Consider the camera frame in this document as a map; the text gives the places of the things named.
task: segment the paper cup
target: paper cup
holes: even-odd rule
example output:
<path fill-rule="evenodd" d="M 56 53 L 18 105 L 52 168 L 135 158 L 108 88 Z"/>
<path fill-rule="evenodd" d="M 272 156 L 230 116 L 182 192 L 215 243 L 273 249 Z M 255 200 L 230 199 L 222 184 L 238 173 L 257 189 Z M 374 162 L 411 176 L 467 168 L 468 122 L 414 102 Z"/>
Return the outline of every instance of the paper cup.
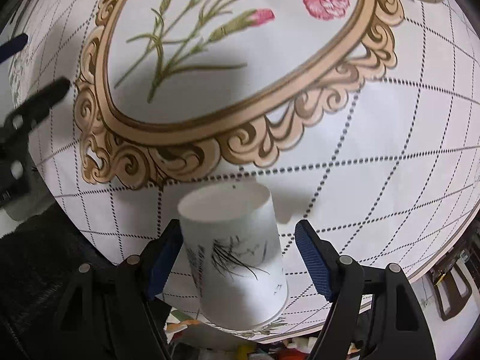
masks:
<path fill-rule="evenodd" d="M 178 212 L 202 314 L 230 330 L 280 315 L 288 289 L 268 188 L 215 184 L 186 195 Z"/>

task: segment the table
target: table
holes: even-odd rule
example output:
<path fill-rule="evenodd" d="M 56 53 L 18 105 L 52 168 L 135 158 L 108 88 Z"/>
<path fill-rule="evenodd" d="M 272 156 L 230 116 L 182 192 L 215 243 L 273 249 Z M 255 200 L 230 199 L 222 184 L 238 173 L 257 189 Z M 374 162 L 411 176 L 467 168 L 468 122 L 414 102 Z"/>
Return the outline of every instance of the table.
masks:
<path fill-rule="evenodd" d="M 413 281 L 479 209 L 480 40 L 454 0 L 30 0 L 18 20 L 15 103 L 75 81 L 30 153 L 112 262 L 158 237 L 195 188 L 270 188 L 290 300 L 234 334 L 321 328 L 329 304 L 295 246 L 300 219 Z M 183 250 L 159 296 L 209 323 Z"/>

